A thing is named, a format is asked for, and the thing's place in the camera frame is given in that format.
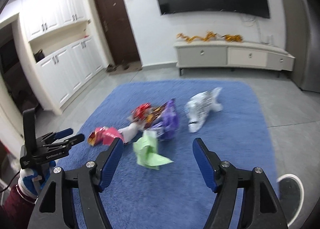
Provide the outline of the gloved left hand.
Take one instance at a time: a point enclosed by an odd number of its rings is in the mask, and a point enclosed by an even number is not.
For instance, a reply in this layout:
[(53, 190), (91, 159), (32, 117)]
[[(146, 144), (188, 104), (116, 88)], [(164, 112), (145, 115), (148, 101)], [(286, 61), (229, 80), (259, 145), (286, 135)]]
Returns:
[(20, 170), (20, 177), (16, 187), (20, 196), (25, 200), (34, 202), (37, 199), (39, 193), (48, 181), (50, 174), (54, 170), (56, 162), (50, 161), (44, 166), (47, 167), (47, 169), (43, 171), (43, 175), (39, 175), (34, 169), (27, 168)]

